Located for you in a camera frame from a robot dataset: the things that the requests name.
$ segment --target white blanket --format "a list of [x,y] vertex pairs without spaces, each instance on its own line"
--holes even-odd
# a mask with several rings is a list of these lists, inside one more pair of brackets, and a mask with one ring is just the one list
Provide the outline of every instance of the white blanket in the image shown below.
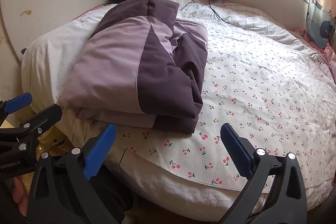
[[[240,136],[272,155],[294,152],[307,188],[308,206],[320,203],[331,190],[336,168],[336,86],[327,66],[314,60],[316,51],[305,46],[302,39],[258,9],[232,4],[216,7],[227,24],[217,20],[213,11],[198,0],[173,1],[180,3],[178,18],[203,23],[208,29],[209,54],[199,124],[191,136],[118,126],[115,145],[125,150],[128,160],[140,156],[158,170],[197,183],[195,188],[209,187],[212,193],[215,189],[218,193],[241,190],[246,179],[239,177],[219,139],[221,125],[229,122]],[[27,49],[22,84],[24,92],[33,95],[35,111],[58,101],[76,56],[109,9],[89,12],[42,36]],[[58,127],[81,146],[103,125],[77,120],[65,111]],[[141,189],[146,171],[141,165],[135,167],[135,181]],[[269,177],[265,192],[272,179]],[[176,200],[185,199],[189,211],[181,212],[173,204],[165,207],[188,217],[217,221],[231,205],[229,198],[217,200],[216,194],[211,199],[199,195],[187,199],[182,191],[174,192],[164,185],[156,188],[160,187],[163,197],[164,192],[173,192]],[[209,214],[209,206],[216,211]]]

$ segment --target mattress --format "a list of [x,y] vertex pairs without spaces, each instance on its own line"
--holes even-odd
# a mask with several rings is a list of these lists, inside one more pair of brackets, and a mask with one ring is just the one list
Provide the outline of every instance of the mattress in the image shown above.
[[[199,0],[172,1],[180,5],[178,18],[208,30],[204,105],[195,133],[117,125],[105,164],[148,200],[189,218],[218,221],[246,183],[219,139],[220,126],[229,122],[270,154],[294,152],[308,208],[320,204],[332,190],[336,168],[336,86],[328,67],[315,60],[317,51],[258,9],[214,5],[223,22]],[[26,50],[22,86],[32,94],[35,111],[60,102],[80,50],[111,7],[82,15]],[[64,109],[57,127],[80,147],[104,125],[78,120]],[[272,179],[257,206],[266,199]]]

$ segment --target white bed sheet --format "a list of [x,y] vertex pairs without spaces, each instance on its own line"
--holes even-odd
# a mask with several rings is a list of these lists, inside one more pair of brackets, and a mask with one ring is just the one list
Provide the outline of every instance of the white bed sheet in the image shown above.
[[[195,5],[194,11],[197,15],[197,6],[200,5],[198,0],[173,1],[180,3],[180,13],[184,13],[183,8],[188,5]],[[219,13],[225,20],[247,30],[251,27],[248,21],[258,18],[254,13],[260,13],[259,10],[240,5],[222,6],[225,8],[220,9]],[[27,49],[22,62],[22,85],[24,92],[30,92],[33,95],[32,107],[35,111],[58,102],[64,80],[76,62],[77,54],[110,8],[111,6],[107,6],[88,12],[40,37]],[[267,15],[263,17],[268,19],[266,24],[272,22],[275,26],[283,27]],[[293,36],[289,36],[288,31],[283,28],[268,34],[260,21],[260,26],[253,26],[252,31],[264,36],[272,35],[274,41],[286,44],[293,50],[306,51],[311,56],[316,53],[295,40]],[[99,133],[97,128],[102,125],[100,122],[88,124],[74,119],[71,111],[64,110],[58,127],[72,139],[74,145],[82,146],[88,138]],[[122,170],[123,177],[135,192],[175,213],[198,220],[218,221],[239,194],[238,191],[187,180],[146,160],[144,156],[125,151],[125,147],[122,148],[117,144],[106,159],[107,166],[119,173]],[[323,180],[322,183],[306,189],[309,208],[317,206],[329,195],[332,189],[331,182],[332,179]]]

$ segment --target dark purple fabric panel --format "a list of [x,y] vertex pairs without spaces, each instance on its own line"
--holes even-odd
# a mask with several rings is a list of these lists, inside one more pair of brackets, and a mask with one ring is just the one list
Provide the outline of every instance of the dark purple fabric panel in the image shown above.
[[170,0],[150,0],[148,15],[165,23],[174,32],[175,19],[179,4]]
[[175,65],[152,28],[140,59],[137,90],[144,113],[195,118],[190,78]]
[[153,129],[194,133],[198,121],[198,114],[203,106],[201,92],[207,55],[204,42],[189,33],[184,33],[180,37],[178,47],[173,52],[173,58],[176,66],[181,68],[185,75],[190,78],[195,119],[157,116]]
[[195,112],[197,113],[195,119],[188,118],[177,118],[171,116],[161,116],[158,115],[155,118],[154,125],[152,129],[164,130],[164,131],[174,131],[174,132],[184,132],[184,133],[194,133],[195,127],[198,122],[198,114],[202,109],[201,104],[195,104]]
[[109,10],[90,36],[129,17],[153,16],[174,31],[175,18],[179,5],[170,0],[126,0]]

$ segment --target silver screw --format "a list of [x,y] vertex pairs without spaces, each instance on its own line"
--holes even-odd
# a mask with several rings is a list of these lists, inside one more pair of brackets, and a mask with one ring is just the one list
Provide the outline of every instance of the silver screw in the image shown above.
[[41,158],[42,159],[46,159],[47,157],[48,157],[48,153],[47,152],[43,152],[42,154],[41,154]]
[[71,153],[73,153],[74,155],[78,155],[81,152],[81,150],[79,148],[74,148],[73,150],[71,150]]
[[291,160],[294,160],[296,157],[293,153],[289,153],[288,154],[288,157],[291,159]]
[[257,149],[257,154],[258,154],[259,156],[263,156],[263,155],[266,154],[266,152],[265,152],[265,150],[263,150],[262,148],[258,148],[258,149]]
[[25,143],[22,143],[19,145],[19,150],[23,151],[23,150],[26,150],[27,148],[27,145]]

